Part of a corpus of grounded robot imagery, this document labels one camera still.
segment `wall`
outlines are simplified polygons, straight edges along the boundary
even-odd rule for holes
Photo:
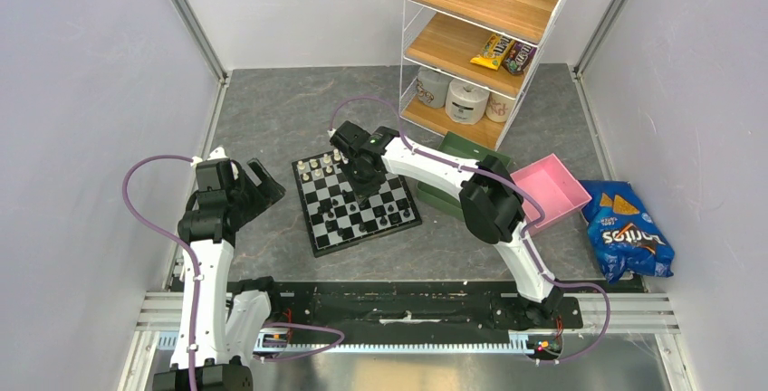
[[[585,76],[617,176],[677,251],[653,283],[704,390],[766,386],[766,23],[764,0],[628,0]]]
[[[400,64],[402,0],[189,0],[225,67]],[[570,0],[547,62],[575,64],[610,0]]]
[[[3,389],[110,390],[169,243],[125,210],[139,159],[195,154],[216,83],[169,0],[0,0]],[[131,195],[166,227],[191,171]]]

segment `pink tray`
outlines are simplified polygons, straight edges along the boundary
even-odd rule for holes
[[[513,172],[511,177],[515,184],[542,206],[546,214],[543,221],[531,228],[531,235],[578,212],[591,200],[590,194],[554,154]],[[539,217],[539,212],[527,201],[523,203],[523,210],[526,221]]]

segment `marble tabletop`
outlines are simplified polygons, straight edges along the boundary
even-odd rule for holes
[[[214,146],[241,162],[258,157],[285,186],[285,198],[237,234],[229,279],[272,275],[278,281],[507,280],[512,275],[494,247],[464,223],[417,200],[423,224],[314,258],[289,162],[328,151],[335,106],[358,95],[397,101],[399,67],[237,70],[216,126]],[[378,103],[360,101],[338,118],[372,131],[396,126]],[[441,138],[410,123],[406,133],[436,147]],[[510,170],[556,154],[577,178],[601,178],[578,93],[563,64],[543,64],[499,151]],[[409,182],[412,193],[416,184]],[[561,280],[601,279],[585,223],[569,217],[534,242]]]

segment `blue chip bag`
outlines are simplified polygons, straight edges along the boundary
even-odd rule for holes
[[[675,251],[650,218],[629,183],[581,181],[592,200],[581,209],[600,271],[609,283],[626,270],[647,276],[672,276]]]

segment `green bin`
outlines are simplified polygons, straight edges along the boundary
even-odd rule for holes
[[[443,141],[440,142],[440,146],[437,149],[454,157],[473,158],[475,160],[482,160],[488,155],[496,156],[505,167],[509,167],[510,162],[512,162],[511,157],[485,148],[450,131],[443,138]],[[419,182],[416,185],[416,198],[454,216],[456,219],[464,220],[464,214],[461,211],[459,202],[451,195],[434,186]]]

